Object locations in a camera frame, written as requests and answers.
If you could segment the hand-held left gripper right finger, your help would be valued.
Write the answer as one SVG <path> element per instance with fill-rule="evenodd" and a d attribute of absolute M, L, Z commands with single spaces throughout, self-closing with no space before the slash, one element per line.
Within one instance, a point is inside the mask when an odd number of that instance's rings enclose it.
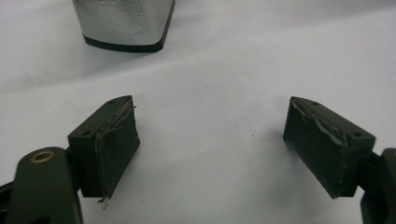
<path fill-rule="evenodd" d="M 292 96 L 283 139 L 334 199 L 352 197 L 375 137 L 328 107 Z"/>

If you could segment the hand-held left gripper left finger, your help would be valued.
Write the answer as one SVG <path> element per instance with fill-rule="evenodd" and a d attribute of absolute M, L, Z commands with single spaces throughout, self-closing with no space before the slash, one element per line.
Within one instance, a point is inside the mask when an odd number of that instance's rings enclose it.
<path fill-rule="evenodd" d="M 69 155 L 81 167 L 87 198 L 109 200 L 140 145 L 130 95 L 107 101 L 68 135 Z"/>

